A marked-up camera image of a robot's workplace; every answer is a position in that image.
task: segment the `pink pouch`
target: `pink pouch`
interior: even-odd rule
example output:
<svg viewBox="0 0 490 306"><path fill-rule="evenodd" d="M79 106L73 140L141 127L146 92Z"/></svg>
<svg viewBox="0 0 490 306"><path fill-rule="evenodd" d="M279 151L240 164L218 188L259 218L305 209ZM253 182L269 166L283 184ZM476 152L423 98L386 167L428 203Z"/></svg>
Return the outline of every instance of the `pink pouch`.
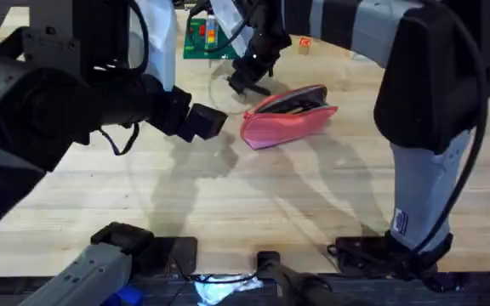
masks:
<svg viewBox="0 0 490 306"><path fill-rule="evenodd" d="M326 103L328 90L313 85L272 95L244 114L243 140L251 148L263 149L303 138L324 127L338 111Z"/></svg>

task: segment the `wire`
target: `wire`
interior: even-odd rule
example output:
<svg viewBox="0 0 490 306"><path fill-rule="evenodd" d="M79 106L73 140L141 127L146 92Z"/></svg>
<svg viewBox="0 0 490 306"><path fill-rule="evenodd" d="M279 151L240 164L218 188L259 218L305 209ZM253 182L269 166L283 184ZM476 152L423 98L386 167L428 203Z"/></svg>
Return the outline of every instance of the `wire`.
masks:
<svg viewBox="0 0 490 306"><path fill-rule="evenodd" d="M183 286L181 286L179 290L169 299L169 301L166 303L166 306L171 306L175 302L175 300L180 295L180 293L183 292L183 290L185 290L186 285L188 285L188 281L185 281Z"/></svg>
<svg viewBox="0 0 490 306"><path fill-rule="evenodd" d="M149 64L149 28L146 25L145 16L141 13L140 6L134 0L124 0L126 4L130 7L132 11L137 15L140 21L141 34L143 36L143 60L141 64L135 68L127 69L130 73L134 75L141 75L145 72L146 67Z"/></svg>
<svg viewBox="0 0 490 306"><path fill-rule="evenodd" d="M123 156L126 153L128 153L130 150L132 150L132 147L134 146L135 140L137 140L137 137L140 135L140 125L136 122L134 123L134 131L132 132L132 135L129 137L128 142L124 146L124 149L120 151L115 144L115 141L111 138L111 136L104 131L101 127L99 129L100 133L109 141L109 144L111 145L112 151L116 156Z"/></svg>
<svg viewBox="0 0 490 306"><path fill-rule="evenodd" d="M472 146L470 147L470 153L468 155L468 160L466 161L463 171L459 176L459 180L457 181L453 189L453 192L447 199L446 206L443 208L440 217L436 220L436 223L430 230L429 234L424 238L424 240L421 243L419 243L411 251L409 257L412 257L413 255L419 255L419 253L423 251L426 246L428 246L428 244L432 241L432 239L434 239L434 237L436 236L440 228L443 226L443 224L449 217L449 213L455 206L464 188L464 185L468 181L468 178L470 177L470 173L472 172L476 164L477 157L479 155L481 146L483 144L483 138L485 136L485 130L487 128L487 117L488 117L487 79L486 79L485 65L483 63L480 50L477 47L474 38L466 28L466 25L464 25L464 22L445 4L439 3L436 0L421 0L421 2L437 6L438 8L444 8L447 11L449 11L449 14L452 15L455 24L457 26L457 29L462 35L466 47L470 50L470 55L472 56L472 59L474 61L473 66L474 66L474 71L476 74L476 81L477 81L479 114L477 120L476 135L474 136L474 141L472 142Z"/></svg>
<svg viewBox="0 0 490 306"><path fill-rule="evenodd" d="M203 1L203 2L202 1L198 1L198 3L196 4L196 6L193 9L191 9L190 14L188 15L188 19L186 20L186 35L188 37L188 40L191 42L192 45L194 45L194 47L200 49L203 52L214 53L214 52L219 52L219 51L223 50L224 48L230 46L230 44L233 43L233 41L235 41L236 38L241 34L241 32L243 31L243 29L245 29L245 26L247 26L247 24L253 18L253 15L256 12L256 9L258 8L258 6L260 5L260 2L262 2L262 1L263 0L257 0L253 4L253 7L251 8L250 12L248 12L248 14L245 17L245 19L237 27L237 29L234 32L234 34L232 34L232 36L230 38L228 38L228 41L227 42L223 43L222 45L220 45L218 47L215 47L215 48L207 48L207 49L205 49L202 46L200 46L199 44L197 44L194 41L194 39L193 39L193 37L191 35L191 32L190 32L192 17L196 16L197 14L200 14L200 12L203 11L203 10L209 9L210 6L211 6L209 0L206 0L206 1Z"/></svg>
<svg viewBox="0 0 490 306"><path fill-rule="evenodd" d="M213 275L208 275L207 277L205 277L205 279L202 279L201 276L197 276L197 275L186 275L183 269L181 268L179 261L177 261L176 258L172 258L172 259L175 262L175 265L177 266L177 270L179 271L179 274L181 275L181 277L183 277L183 279L185 279L186 281L195 281L200 284L236 284L244 281L250 281L253 278L257 277L260 272L264 271L268 266L270 266L269 263L265 263L259 266L256 272L252 273L250 276L242 277L238 280L210 281L208 279L213 277Z"/></svg>

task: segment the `green circuit board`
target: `green circuit board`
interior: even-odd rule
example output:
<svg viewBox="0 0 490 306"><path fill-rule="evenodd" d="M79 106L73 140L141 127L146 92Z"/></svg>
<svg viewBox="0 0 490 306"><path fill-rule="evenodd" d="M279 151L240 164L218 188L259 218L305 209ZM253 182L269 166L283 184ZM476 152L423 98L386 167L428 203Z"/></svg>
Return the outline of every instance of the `green circuit board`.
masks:
<svg viewBox="0 0 490 306"><path fill-rule="evenodd" d="M200 35L200 27L205 26L205 19L194 18L191 20L190 29L186 29L190 35L185 35L185 51L183 53L184 59L204 59L204 60L233 60L238 56L234 48L230 45L223 48L219 52L207 53L202 50L205 48L213 48L215 45L206 46L205 36ZM228 42L228 38L222 29L219 27L217 46ZM197 47L190 42L190 38L194 40Z"/></svg>

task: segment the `white sticker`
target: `white sticker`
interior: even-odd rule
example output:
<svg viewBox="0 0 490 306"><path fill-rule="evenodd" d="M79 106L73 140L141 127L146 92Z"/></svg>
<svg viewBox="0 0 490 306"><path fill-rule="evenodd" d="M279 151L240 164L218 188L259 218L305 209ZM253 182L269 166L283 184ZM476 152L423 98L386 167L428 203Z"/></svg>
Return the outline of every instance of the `white sticker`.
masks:
<svg viewBox="0 0 490 306"><path fill-rule="evenodd" d="M407 214L397 208L395 211L395 221L392 225L392 229L397 231L400 235L406 235L407 219Z"/></svg>

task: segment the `wooden table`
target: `wooden table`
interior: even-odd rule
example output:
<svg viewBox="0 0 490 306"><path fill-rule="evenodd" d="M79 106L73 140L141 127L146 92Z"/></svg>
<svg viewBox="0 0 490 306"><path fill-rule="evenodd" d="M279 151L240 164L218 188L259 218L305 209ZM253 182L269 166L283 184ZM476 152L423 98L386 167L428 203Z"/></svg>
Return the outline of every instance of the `wooden table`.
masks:
<svg viewBox="0 0 490 306"><path fill-rule="evenodd" d="M184 19L179 13L181 32ZM12 8L0 39L27 22L27 8ZM327 84L328 102L340 111L323 133L253 151L238 131L241 113L261 97L237 97L225 81L231 62L209 68L207 61L182 60L182 45L181 36L177 84L195 102L232 114L221 135L187 144L143 125L124 157L114 156L97 133L90 146L74 145L0 222L0 276L58 274L111 221L197 237L198 273L250 271L260 250L279 251L298 271L331 273L324 246L335 237L387 230L394 168L372 114L383 70L320 42L307 56L295 46L285 50L275 77L263 85L282 92ZM108 130L120 144L129 135ZM490 121L451 225L455 242L441 269L490 271Z"/></svg>

